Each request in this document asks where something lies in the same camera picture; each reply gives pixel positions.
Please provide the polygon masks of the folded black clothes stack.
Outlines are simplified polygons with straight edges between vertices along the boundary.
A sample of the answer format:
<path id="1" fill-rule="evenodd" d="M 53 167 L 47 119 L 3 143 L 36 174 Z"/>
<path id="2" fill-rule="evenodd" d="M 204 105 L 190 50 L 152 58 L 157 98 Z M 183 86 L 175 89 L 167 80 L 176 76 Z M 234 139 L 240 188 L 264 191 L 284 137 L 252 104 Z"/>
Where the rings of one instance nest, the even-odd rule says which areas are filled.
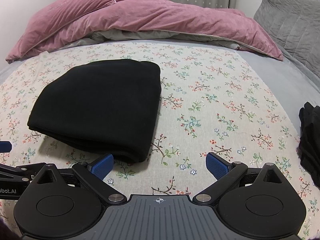
<path id="1" fill-rule="evenodd" d="M 299 111 L 300 142 L 298 156 L 300 165 L 310 174 L 313 183 L 320 186 L 320 118 L 319 106 L 309 102 Z"/>

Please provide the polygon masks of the grey quilted pillow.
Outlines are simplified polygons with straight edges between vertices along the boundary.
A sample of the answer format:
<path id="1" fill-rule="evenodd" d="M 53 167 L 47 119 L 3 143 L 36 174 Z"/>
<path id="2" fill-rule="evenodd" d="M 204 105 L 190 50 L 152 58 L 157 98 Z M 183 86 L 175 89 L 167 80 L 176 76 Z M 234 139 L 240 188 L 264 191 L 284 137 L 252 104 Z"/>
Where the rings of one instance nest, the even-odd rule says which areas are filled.
<path id="1" fill-rule="evenodd" d="M 277 45 L 319 76 L 319 0 L 262 0 L 254 20 Z"/>

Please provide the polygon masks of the floral bed sheet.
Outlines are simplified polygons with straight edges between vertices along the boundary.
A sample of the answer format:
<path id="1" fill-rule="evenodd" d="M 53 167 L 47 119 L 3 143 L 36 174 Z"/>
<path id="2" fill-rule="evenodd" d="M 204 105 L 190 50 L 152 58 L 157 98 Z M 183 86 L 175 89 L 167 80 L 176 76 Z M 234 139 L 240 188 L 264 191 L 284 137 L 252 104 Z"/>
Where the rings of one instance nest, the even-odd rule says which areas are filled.
<path id="1" fill-rule="evenodd" d="M 319 233 L 319 189 L 301 167 L 299 134 L 269 87 L 237 52 L 154 42 L 110 42 L 42 53 L 1 84 L 1 139 L 12 143 L 1 163 L 70 167 L 95 155 L 33 132 L 27 120 L 41 90 L 81 64 L 98 60 L 151 61 L 161 68 L 161 106 L 147 160 L 116 161 L 105 182 L 136 194 L 195 195 L 213 181 L 205 158 L 213 152 L 250 167 L 276 164 L 306 205 L 299 233 Z"/>

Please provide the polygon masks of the black pants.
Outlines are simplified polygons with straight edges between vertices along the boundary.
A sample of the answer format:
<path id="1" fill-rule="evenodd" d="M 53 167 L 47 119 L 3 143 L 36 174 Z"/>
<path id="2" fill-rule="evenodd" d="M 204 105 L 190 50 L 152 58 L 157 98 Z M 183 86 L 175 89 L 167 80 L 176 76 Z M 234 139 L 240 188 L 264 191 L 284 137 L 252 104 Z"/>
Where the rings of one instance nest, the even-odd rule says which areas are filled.
<path id="1" fill-rule="evenodd" d="M 160 67 L 131 59 L 76 66 L 48 84 L 28 127 L 77 150 L 146 160 L 161 95 Z"/>

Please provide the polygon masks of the pink duvet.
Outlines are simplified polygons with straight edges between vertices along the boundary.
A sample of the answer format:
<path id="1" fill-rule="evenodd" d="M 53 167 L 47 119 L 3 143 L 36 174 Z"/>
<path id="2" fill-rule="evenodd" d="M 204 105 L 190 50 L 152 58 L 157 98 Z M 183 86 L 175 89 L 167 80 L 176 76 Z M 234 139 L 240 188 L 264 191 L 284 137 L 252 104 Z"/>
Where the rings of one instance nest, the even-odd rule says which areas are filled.
<path id="1" fill-rule="evenodd" d="M 57 0 L 35 13 L 6 57 L 8 63 L 58 50 L 96 31 L 168 31 L 235 42 L 282 60 L 262 26 L 236 9 L 203 8 L 169 0 Z"/>

